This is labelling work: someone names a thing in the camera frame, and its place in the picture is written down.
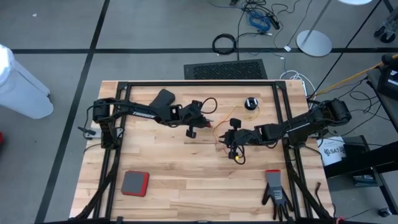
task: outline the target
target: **floor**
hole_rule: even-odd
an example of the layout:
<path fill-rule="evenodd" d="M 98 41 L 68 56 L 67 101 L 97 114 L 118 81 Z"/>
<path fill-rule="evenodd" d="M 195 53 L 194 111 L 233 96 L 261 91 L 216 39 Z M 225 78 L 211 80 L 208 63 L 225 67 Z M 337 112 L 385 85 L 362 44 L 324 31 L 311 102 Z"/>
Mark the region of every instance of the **floor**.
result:
<path fill-rule="evenodd" d="M 294 13 L 280 13 L 284 29 L 275 40 L 278 48 L 289 42 L 309 2 L 298 2 Z M 245 51 L 269 48 L 285 59 L 268 51 L 258 55 L 241 53 L 241 59 L 262 59 L 270 79 L 279 78 L 285 62 L 286 69 L 306 75 L 315 86 L 330 71 L 320 88 L 324 89 L 379 63 L 385 52 L 398 52 L 398 40 L 383 44 L 373 37 L 388 15 L 387 7 L 380 2 L 347 6 L 332 1 L 317 25 L 317 30 L 333 42 L 332 53 L 325 57 L 299 53 L 295 38 L 289 44 L 291 52 L 276 49 L 276 31 L 272 28 L 274 36 L 244 37 L 240 47 Z M 227 6 L 229 0 L 212 3 Z M 285 3 L 291 10 L 294 1 Z M 325 4 L 326 0 L 311 3 L 297 33 L 311 27 Z M 1 1 L 0 44 L 12 49 L 16 60 L 50 88 L 55 109 L 44 119 L 31 120 L 0 108 L 0 127 L 6 136 L 6 143 L 0 148 L 0 223 L 68 218 L 86 146 L 77 127 L 84 122 L 87 107 L 97 98 L 102 80 L 181 80 L 185 64 L 236 60 L 236 54 L 217 56 L 210 46 L 218 34 L 236 35 L 240 15 L 237 9 L 195 0 Z M 239 31 L 256 30 L 244 21 Z M 228 41 L 218 43 L 220 47 L 229 45 Z M 338 97 L 347 90 L 336 90 L 319 99 Z M 374 95 L 366 84 L 358 90 Z M 365 101 L 349 96 L 343 99 L 351 110 L 368 106 Z M 354 113 L 349 124 L 336 129 L 338 133 L 343 134 L 371 117 Z M 378 115 L 386 116 L 383 109 Z M 349 136 L 360 134 L 375 144 L 397 139 L 392 124 L 380 118 L 371 119 Z M 398 196 L 396 175 L 391 172 L 384 177 Z M 398 222 L 397 217 L 381 218 L 375 212 L 386 206 L 378 188 L 354 188 L 345 177 L 328 182 L 337 216 L 349 217 L 372 208 L 351 220 Z"/>

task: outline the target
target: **white cord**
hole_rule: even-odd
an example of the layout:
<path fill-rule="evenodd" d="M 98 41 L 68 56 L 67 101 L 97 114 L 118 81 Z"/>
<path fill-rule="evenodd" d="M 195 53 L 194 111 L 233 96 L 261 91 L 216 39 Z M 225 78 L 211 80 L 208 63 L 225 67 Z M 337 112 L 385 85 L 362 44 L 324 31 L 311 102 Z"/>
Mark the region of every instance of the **white cord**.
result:
<path fill-rule="evenodd" d="M 290 80 L 301 80 L 301 81 L 303 81 L 302 78 L 305 78 L 306 81 L 308 81 L 309 84 L 311 85 L 311 87 L 312 87 L 312 89 L 313 89 L 313 91 L 314 91 L 314 95 L 317 94 L 317 93 L 315 92 L 315 86 L 312 84 L 312 82 L 311 82 L 305 75 L 300 74 L 299 72 L 297 72 L 297 71 L 295 71 L 295 70 L 289 70 L 289 71 L 286 71 L 286 72 L 282 73 L 282 74 L 280 75 L 279 79 L 283 79 L 283 76 L 286 75 L 286 74 L 288 74 L 289 72 L 294 72 L 294 73 L 295 73 L 292 77 L 289 78 Z"/>

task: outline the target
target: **white container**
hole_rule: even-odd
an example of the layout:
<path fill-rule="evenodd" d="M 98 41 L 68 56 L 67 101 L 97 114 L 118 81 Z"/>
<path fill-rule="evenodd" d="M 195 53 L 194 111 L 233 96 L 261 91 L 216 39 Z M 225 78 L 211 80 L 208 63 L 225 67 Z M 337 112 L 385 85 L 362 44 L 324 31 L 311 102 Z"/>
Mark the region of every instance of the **white container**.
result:
<path fill-rule="evenodd" d="M 33 119 L 54 110 L 50 90 L 20 65 L 5 46 L 0 45 L 0 105 Z"/>

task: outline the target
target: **metal pole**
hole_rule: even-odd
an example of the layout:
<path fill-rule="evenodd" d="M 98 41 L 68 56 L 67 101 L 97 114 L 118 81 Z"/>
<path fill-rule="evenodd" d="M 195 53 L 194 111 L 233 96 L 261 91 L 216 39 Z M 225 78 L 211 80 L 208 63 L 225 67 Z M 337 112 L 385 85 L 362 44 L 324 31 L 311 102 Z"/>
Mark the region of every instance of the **metal pole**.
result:
<path fill-rule="evenodd" d="M 323 13 L 325 13 L 326 9 L 328 8 L 329 4 L 330 4 L 331 0 L 328 0 L 328 2 L 325 4 L 325 7 L 323 7 L 321 13 L 319 14 L 318 18 L 316 19 L 315 23 L 312 25 L 310 32 L 308 32 L 307 36 L 305 36 L 305 39 L 303 41 L 302 46 L 304 46 L 304 44 L 306 43 L 307 39 L 310 37 L 312 31 L 314 30 L 315 26 L 318 24 L 319 20 L 321 19 Z"/>

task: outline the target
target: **white lamp base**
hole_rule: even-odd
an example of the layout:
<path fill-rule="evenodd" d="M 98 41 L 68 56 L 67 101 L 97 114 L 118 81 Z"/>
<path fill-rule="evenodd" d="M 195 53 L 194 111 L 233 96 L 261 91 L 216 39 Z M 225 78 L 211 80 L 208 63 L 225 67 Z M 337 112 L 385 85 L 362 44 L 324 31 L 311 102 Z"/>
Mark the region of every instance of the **white lamp base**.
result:
<path fill-rule="evenodd" d="M 298 34 L 296 38 L 297 46 L 307 55 L 322 57 L 331 52 L 331 41 L 328 36 L 319 31 L 313 30 L 307 41 L 303 44 L 309 30 Z"/>

